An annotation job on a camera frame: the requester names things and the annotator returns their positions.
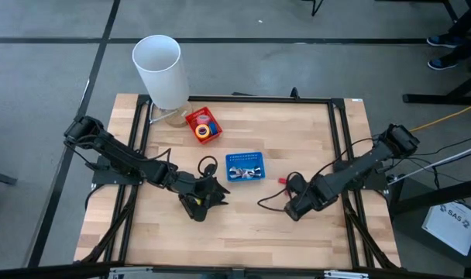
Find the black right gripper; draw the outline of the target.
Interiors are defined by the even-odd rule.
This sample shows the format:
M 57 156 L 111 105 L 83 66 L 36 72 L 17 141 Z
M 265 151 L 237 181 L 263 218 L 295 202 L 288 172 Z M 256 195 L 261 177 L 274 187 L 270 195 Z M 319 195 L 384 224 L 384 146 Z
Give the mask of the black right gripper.
M 336 202 L 336 194 L 320 174 L 309 182 L 296 175 L 287 182 L 287 189 L 295 196 L 284 206 L 284 211 L 294 221 L 311 210 L 319 212 Z

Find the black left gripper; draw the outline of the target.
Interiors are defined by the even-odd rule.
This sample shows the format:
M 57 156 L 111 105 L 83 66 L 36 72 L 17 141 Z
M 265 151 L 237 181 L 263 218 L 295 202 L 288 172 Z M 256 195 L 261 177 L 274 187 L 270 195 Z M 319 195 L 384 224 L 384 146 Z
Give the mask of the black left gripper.
M 192 197 L 200 200 L 206 199 L 208 195 L 216 192 L 217 189 L 229 194 L 230 191 L 219 184 L 213 177 L 195 178 L 193 174 L 188 172 L 177 172 L 174 174 L 169 189 L 177 192 L 180 198 Z M 212 195 L 212 205 L 225 205 L 224 195 Z

